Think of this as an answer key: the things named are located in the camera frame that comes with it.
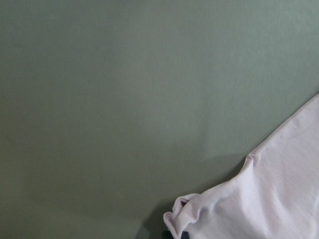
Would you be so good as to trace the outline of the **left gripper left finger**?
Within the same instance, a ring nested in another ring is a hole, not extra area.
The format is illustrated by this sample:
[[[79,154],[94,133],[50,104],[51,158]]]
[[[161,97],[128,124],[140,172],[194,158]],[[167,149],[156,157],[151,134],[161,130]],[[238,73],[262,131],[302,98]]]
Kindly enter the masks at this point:
[[[162,239],[174,239],[170,231],[163,231],[161,236]]]

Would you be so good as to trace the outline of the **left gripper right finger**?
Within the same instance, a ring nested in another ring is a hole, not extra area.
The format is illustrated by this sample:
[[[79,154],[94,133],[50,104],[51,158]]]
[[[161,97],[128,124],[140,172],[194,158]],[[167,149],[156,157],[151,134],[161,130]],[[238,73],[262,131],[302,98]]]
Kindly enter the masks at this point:
[[[189,233],[186,231],[183,231],[180,238],[181,239],[189,239]]]

